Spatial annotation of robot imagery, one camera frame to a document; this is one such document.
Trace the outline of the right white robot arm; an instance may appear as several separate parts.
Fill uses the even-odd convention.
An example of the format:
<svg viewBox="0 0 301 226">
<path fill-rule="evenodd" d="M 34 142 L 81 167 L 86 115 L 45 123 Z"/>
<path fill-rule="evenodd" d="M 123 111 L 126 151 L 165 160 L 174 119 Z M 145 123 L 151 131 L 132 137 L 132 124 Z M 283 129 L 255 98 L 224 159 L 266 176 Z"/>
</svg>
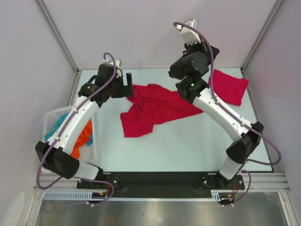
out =
<svg viewBox="0 0 301 226">
<path fill-rule="evenodd" d="M 226 150 L 227 158 L 217 172 L 218 186 L 228 189 L 259 145 L 264 126 L 258 121 L 251 123 L 241 117 L 220 97 L 212 94 L 209 84 L 202 79 L 213 62 L 205 44 L 185 44 L 184 48 L 182 56 L 170 66 L 168 74 L 179 80 L 175 86 L 180 97 L 209 115 L 232 139 Z"/>
</svg>

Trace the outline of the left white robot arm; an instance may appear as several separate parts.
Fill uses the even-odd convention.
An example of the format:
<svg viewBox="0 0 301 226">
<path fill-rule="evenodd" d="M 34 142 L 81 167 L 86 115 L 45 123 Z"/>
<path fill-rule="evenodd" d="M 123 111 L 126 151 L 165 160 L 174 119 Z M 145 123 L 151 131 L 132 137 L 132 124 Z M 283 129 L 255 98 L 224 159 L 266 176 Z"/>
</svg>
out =
<svg viewBox="0 0 301 226">
<path fill-rule="evenodd" d="M 126 74 L 124 84 L 121 61 L 105 60 L 97 75 L 84 83 L 67 117 L 54 134 L 44 142 L 39 141 L 35 150 L 42 167 L 65 178 L 85 178 L 93 188 L 103 185 L 101 169 L 89 162 L 82 162 L 71 155 L 76 141 L 93 115 L 109 98 L 133 96 L 132 75 Z"/>
</svg>

